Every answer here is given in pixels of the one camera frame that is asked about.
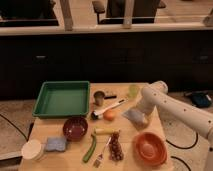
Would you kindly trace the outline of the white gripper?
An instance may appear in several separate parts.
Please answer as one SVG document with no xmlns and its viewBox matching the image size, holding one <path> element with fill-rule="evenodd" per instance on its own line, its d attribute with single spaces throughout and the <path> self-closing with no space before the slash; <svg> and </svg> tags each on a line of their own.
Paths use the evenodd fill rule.
<svg viewBox="0 0 213 171">
<path fill-rule="evenodd" d="M 142 119 L 142 122 L 141 122 L 141 127 L 142 128 L 146 128 L 149 126 L 150 124 L 150 117 L 151 117 L 151 113 L 153 112 L 154 110 L 154 107 L 155 105 L 144 100 L 144 99 L 141 99 L 136 107 L 139 109 L 139 111 L 145 116 L 143 119 Z"/>
</svg>

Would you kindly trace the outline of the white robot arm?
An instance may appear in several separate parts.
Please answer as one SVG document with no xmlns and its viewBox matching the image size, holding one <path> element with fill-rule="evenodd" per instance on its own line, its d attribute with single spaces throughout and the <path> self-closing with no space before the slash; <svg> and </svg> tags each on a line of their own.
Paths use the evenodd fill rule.
<svg viewBox="0 0 213 171">
<path fill-rule="evenodd" d="M 137 107 L 146 116 L 155 107 L 161 107 L 205 138 L 209 142 L 209 150 L 203 171 L 213 171 L 213 114 L 176 100 L 167 93 L 168 86 L 164 81 L 146 84 L 141 89 L 142 98 Z"/>
</svg>

